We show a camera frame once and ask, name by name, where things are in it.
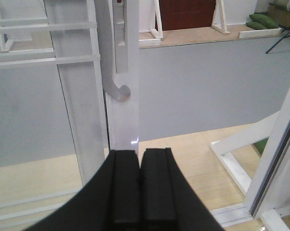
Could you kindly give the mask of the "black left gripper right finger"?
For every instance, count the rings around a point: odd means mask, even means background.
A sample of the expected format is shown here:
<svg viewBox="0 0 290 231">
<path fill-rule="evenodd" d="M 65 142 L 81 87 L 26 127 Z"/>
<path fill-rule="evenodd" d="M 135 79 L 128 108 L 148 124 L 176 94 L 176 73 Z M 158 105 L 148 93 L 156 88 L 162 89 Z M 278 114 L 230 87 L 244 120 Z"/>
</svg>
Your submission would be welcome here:
<svg viewBox="0 0 290 231">
<path fill-rule="evenodd" d="M 221 231 L 179 169 L 170 148 L 148 148 L 141 162 L 145 231 Z"/>
</svg>

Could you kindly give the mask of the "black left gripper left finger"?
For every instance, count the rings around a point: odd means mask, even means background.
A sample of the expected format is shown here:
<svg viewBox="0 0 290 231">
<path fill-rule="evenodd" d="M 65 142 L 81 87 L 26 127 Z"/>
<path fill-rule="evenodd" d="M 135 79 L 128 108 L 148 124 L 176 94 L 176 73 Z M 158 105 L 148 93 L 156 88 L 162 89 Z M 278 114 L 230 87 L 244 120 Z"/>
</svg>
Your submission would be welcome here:
<svg viewBox="0 0 290 231">
<path fill-rule="evenodd" d="M 111 150 L 90 181 L 29 231 L 138 231 L 140 169 L 133 150 Z"/>
</svg>

